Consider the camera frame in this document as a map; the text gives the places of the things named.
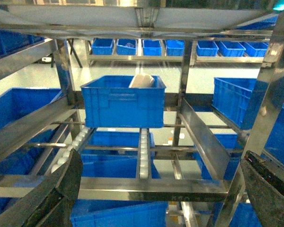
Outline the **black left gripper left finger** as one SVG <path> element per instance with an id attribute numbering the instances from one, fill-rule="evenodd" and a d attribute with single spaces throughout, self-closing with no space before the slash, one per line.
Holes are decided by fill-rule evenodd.
<path id="1" fill-rule="evenodd" d="M 71 227 L 71 210 L 78 198 L 82 174 L 80 154 L 71 149 L 66 163 L 48 175 L 28 196 L 35 196 L 33 211 L 23 227 Z"/>

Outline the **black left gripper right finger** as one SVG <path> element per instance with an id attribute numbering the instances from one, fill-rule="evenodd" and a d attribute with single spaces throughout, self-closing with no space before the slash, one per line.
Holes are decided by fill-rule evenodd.
<path id="1" fill-rule="evenodd" d="M 251 205 L 263 227 L 284 227 L 284 169 L 247 151 L 240 161 Z"/>

